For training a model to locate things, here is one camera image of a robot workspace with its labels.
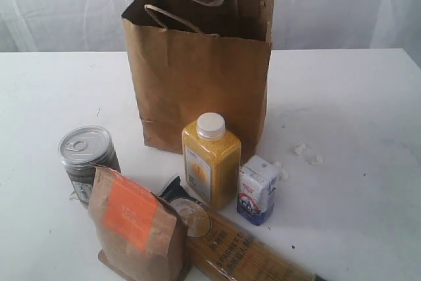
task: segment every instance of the white bottle cap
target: white bottle cap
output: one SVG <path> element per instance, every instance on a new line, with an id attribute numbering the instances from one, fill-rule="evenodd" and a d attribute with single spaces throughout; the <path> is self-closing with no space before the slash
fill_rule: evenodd
<path id="1" fill-rule="evenodd" d="M 219 140 L 225 134 L 225 120 L 218 113 L 205 113 L 197 119 L 196 130 L 204 140 Z"/>

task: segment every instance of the orange label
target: orange label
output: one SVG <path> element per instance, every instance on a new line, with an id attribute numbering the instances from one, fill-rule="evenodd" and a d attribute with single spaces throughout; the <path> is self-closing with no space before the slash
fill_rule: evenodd
<path id="1" fill-rule="evenodd" d="M 117 172 L 115 175 L 104 225 L 144 253 L 158 201 L 144 187 Z"/>

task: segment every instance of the brown paper bag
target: brown paper bag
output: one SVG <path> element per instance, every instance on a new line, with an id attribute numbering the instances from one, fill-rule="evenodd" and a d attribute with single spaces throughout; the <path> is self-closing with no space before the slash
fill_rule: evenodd
<path id="1" fill-rule="evenodd" d="M 88 211 L 117 273 L 135 281 L 184 279 L 187 226 L 164 200 L 117 171 L 98 167 Z"/>
<path id="2" fill-rule="evenodd" d="M 182 152 L 182 129 L 222 114 L 255 153 L 266 114 L 274 0 L 134 0 L 124 30 L 145 144 Z"/>

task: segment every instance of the spaghetti package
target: spaghetti package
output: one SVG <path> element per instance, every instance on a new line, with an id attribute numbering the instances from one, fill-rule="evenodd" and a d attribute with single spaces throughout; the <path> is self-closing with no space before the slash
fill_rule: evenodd
<path id="1" fill-rule="evenodd" d="M 187 226 L 165 201 L 117 171 L 98 167 L 88 211 L 103 247 L 99 258 L 114 271 L 134 281 L 184 279 Z"/>
<path id="2" fill-rule="evenodd" d="M 193 265 L 214 281 L 325 281 L 288 263 L 246 230 L 190 197 L 180 177 L 163 191 L 189 226 L 187 248 Z"/>

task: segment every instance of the white backdrop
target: white backdrop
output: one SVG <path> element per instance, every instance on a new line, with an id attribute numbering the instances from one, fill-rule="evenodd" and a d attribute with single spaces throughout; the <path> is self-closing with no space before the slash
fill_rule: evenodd
<path id="1" fill-rule="evenodd" d="M 0 0 L 0 51 L 122 51 L 131 0 Z M 421 65 L 421 0 L 276 0 L 276 49 L 403 47 Z"/>

